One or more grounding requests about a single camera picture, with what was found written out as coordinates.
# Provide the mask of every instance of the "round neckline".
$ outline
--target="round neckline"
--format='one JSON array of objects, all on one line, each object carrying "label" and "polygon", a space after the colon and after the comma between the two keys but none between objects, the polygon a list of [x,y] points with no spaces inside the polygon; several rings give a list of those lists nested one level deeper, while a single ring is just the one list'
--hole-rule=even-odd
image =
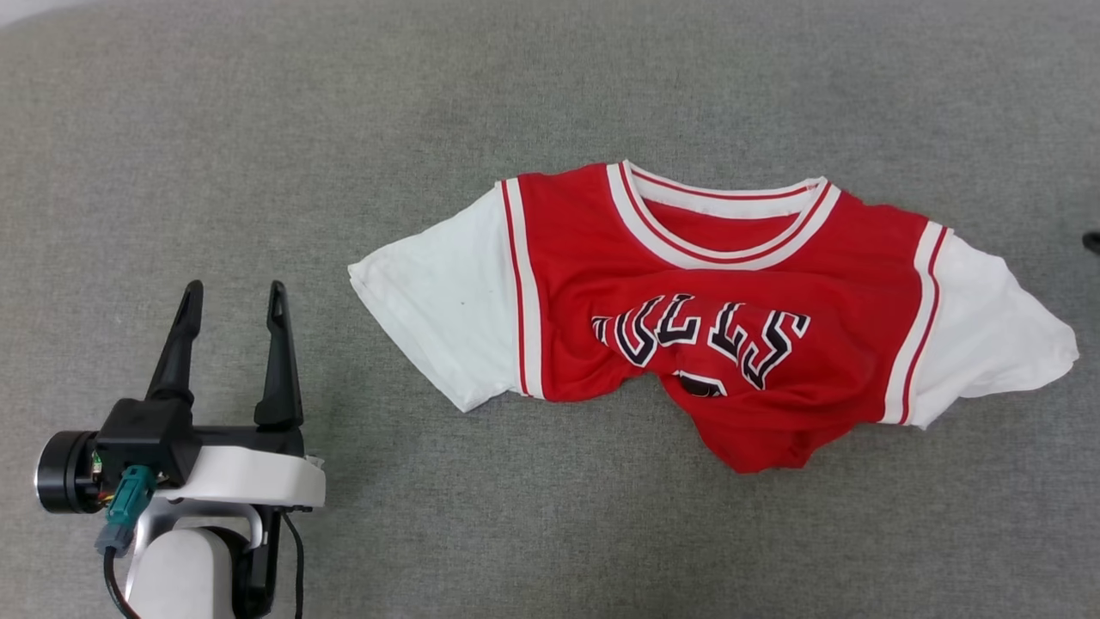
[{"label": "round neckline", "polygon": [[[659,256],[688,267],[719,265],[760,267],[793,253],[821,228],[839,190],[824,177],[776,189],[728,190],[694,187],[647,172],[628,159],[608,165],[612,197],[627,228]],[[736,251],[717,251],[676,235],[661,223],[645,198],[675,208],[730,220],[752,220],[795,214],[771,239]]]}]

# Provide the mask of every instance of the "basketball jersey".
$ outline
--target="basketball jersey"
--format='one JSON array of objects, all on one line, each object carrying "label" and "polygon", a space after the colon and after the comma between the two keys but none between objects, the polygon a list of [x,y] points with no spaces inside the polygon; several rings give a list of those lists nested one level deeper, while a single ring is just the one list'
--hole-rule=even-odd
[{"label": "basketball jersey", "polygon": [[712,190],[628,161],[498,183],[349,266],[460,410],[587,400],[652,373],[741,473],[801,467],[855,424],[926,428],[1036,389],[1072,331],[996,256],[825,178]]}]

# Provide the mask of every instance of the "gray background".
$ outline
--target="gray background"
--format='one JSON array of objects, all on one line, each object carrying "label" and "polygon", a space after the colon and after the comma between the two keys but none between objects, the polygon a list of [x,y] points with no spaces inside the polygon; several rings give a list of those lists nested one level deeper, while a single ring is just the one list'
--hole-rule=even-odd
[{"label": "gray background", "polygon": [[[101,518],[38,509],[38,450],[144,391],[194,277],[197,420],[248,423],[279,277],[329,463],[296,519],[307,617],[1100,616],[1100,5],[828,4],[102,2],[0,30],[0,615],[114,616]],[[748,477],[648,378],[457,413],[344,265],[498,178],[624,157],[930,214],[1082,360]]]}]

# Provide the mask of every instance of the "teal connector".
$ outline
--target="teal connector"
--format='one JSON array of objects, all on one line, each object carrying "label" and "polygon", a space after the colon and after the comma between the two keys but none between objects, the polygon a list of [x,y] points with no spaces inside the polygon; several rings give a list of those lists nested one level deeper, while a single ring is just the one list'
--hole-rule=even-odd
[{"label": "teal connector", "polygon": [[131,466],[122,474],[122,482],[107,508],[107,524],[99,532],[96,550],[100,554],[114,549],[117,556],[125,556],[134,539],[138,518],[153,500],[156,474],[147,466]]}]

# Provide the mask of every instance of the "sleeve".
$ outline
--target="sleeve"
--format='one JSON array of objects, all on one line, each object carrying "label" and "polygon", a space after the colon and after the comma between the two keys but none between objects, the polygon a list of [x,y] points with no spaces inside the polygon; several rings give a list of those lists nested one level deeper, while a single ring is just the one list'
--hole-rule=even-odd
[{"label": "sleeve", "polygon": [[1074,331],[1020,287],[1004,259],[948,234],[933,274],[938,301],[911,424],[927,428],[959,397],[1038,389],[1077,361]]},{"label": "sleeve", "polygon": [[386,334],[460,410],[517,390],[516,278],[499,184],[348,273]]}]

